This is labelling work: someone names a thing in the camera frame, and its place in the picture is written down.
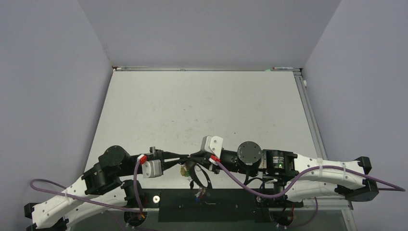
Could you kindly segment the yellow key tag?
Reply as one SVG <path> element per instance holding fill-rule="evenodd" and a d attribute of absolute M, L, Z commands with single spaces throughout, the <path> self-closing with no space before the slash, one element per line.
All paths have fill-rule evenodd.
<path fill-rule="evenodd" d="M 181 167 L 181 168 L 180 168 L 180 174 L 181 174 L 181 176 L 187 177 L 187 178 L 190 176 L 190 173 L 189 173 L 188 170 L 187 170 L 186 168 L 184 168 L 184 167 Z"/>

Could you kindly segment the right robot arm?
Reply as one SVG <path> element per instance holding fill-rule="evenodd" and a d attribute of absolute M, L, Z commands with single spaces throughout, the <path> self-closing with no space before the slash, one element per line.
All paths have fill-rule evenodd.
<path fill-rule="evenodd" d="M 310 158 L 289 151 L 262 149 L 253 141 L 243 142 L 236 151 L 225 150 L 220 137 L 205 137 L 201 150 L 185 162 L 190 177 L 196 166 L 214 173 L 223 171 L 243 189 L 278 206 L 303 199 L 339 195 L 352 202 L 373 200 L 380 189 L 369 176 L 370 159 L 350 162 Z"/>

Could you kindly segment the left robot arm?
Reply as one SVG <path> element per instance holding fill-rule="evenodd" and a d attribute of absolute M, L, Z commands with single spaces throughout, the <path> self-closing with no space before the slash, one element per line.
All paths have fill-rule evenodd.
<path fill-rule="evenodd" d="M 130 155 L 118 145 L 109 147 L 98 162 L 61 192 L 36 187 L 36 191 L 53 197 L 42 203 L 25 205 L 25 216 L 31 219 L 29 231 L 65 231 L 76 222 L 109 209 L 116 209 L 144 219 L 148 208 L 159 206 L 159 194 L 142 189 L 138 175 L 159 177 L 177 164 L 190 159 L 188 154 L 176 154 L 150 148 L 147 154 Z"/>

